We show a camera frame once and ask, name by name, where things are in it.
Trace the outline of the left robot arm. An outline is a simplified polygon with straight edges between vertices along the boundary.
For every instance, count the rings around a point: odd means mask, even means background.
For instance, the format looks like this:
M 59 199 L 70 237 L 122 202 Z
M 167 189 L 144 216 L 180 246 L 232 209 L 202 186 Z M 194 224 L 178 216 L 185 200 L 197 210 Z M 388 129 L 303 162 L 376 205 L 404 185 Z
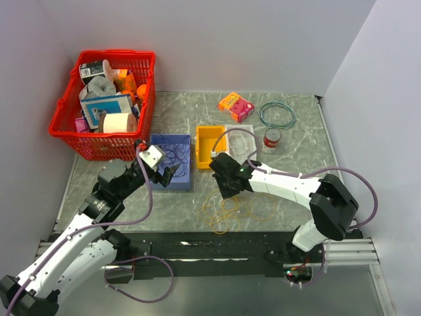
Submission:
M 50 247 L 18 276 L 1 279 L 7 315 L 55 315 L 61 301 L 91 273 L 109 264 L 132 263 L 130 239 L 116 230 L 124 200 L 142 186 L 170 184 L 177 166 L 160 174 L 142 160 L 111 161 L 92 193 Z

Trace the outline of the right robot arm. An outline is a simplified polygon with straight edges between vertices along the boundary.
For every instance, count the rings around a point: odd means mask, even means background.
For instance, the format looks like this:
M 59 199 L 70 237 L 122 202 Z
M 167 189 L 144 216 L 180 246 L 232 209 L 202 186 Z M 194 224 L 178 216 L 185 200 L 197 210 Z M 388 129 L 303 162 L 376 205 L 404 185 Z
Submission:
M 224 199 L 242 191 L 270 194 L 295 202 L 312 218 L 295 230 L 287 246 L 288 257 L 302 262 L 326 240 L 342 241 L 359 208 L 356 199 L 333 174 L 324 177 L 294 177 L 258 161 L 239 164 L 227 153 L 212 154 L 210 169 Z

